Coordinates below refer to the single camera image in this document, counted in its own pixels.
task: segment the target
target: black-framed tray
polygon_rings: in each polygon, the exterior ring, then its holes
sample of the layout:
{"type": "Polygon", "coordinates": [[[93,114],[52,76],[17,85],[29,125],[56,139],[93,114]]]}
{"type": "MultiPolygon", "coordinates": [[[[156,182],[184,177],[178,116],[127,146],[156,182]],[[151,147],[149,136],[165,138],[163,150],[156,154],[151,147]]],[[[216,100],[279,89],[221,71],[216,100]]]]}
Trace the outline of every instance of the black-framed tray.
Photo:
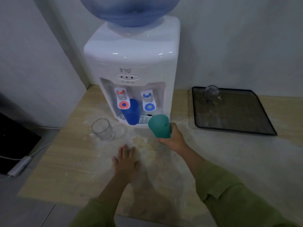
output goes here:
{"type": "Polygon", "coordinates": [[[205,87],[193,87],[195,125],[198,128],[276,136],[258,96],[251,90],[219,88],[215,100],[205,87]]]}

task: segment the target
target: green shirt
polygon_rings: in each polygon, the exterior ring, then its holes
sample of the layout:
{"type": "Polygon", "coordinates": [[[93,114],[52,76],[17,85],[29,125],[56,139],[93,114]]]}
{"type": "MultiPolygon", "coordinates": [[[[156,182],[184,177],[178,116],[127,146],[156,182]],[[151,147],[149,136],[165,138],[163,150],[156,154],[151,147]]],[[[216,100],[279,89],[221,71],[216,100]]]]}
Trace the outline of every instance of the green shirt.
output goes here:
{"type": "MultiPolygon", "coordinates": [[[[196,192],[218,227],[298,227],[250,191],[235,174],[220,166],[206,161],[195,179],[196,192]]],[[[100,197],[90,200],[69,227],[115,226],[115,212],[109,206],[100,197]]]]}

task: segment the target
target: teal plastic cup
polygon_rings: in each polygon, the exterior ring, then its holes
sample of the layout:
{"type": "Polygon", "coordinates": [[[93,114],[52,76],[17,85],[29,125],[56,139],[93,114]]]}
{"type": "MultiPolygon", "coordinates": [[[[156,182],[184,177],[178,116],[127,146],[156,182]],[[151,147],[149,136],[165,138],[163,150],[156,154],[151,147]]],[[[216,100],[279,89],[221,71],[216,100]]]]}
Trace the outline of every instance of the teal plastic cup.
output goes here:
{"type": "Polygon", "coordinates": [[[149,120],[149,128],[154,133],[156,138],[169,139],[171,136],[169,118],[166,115],[159,114],[153,116],[149,120]]]}

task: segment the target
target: wooden countertop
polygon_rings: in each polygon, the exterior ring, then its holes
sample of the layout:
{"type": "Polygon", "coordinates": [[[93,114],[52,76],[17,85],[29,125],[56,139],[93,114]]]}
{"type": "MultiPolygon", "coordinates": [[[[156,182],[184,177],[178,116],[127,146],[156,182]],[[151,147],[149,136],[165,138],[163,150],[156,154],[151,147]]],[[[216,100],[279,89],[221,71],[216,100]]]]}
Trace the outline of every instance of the wooden countertop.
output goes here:
{"type": "MultiPolygon", "coordinates": [[[[201,156],[236,173],[252,191],[302,225],[303,99],[259,98],[278,137],[195,128],[185,90],[174,91],[171,121],[201,156]]],[[[119,123],[98,85],[87,90],[19,196],[84,206],[112,177],[111,156],[123,143],[137,147],[142,169],[126,187],[117,214],[175,226],[214,226],[184,161],[158,144],[149,129],[119,123]],[[113,141],[101,142],[91,135],[90,126],[98,118],[111,122],[113,141]]]]}

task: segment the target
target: white cable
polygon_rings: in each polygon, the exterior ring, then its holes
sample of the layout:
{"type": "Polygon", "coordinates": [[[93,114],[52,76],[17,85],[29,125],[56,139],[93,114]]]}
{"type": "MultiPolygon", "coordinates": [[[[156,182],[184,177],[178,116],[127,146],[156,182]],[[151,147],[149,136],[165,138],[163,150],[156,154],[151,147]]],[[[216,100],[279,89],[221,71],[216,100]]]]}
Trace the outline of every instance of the white cable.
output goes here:
{"type": "Polygon", "coordinates": [[[38,128],[44,128],[44,129],[62,129],[62,127],[51,127],[51,126],[37,126],[38,128]]]}
{"type": "Polygon", "coordinates": [[[0,179],[0,181],[4,181],[4,180],[8,179],[9,177],[10,177],[10,176],[6,177],[5,179],[0,179]]]}
{"type": "MultiPolygon", "coordinates": [[[[33,156],[34,154],[38,153],[40,150],[42,150],[44,147],[48,146],[48,145],[51,145],[51,143],[41,147],[39,150],[35,151],[34,153],[32,153],[31,155],[29,155],[30,157],[33,156]]],[[[0,156],[0,158],[3,158],[3,159],[9,159],[9,160],[21,160],[21,159],[12,159],[12,158],[8,158],[8,157],[5,157],[5,156],[0,156]]]]}

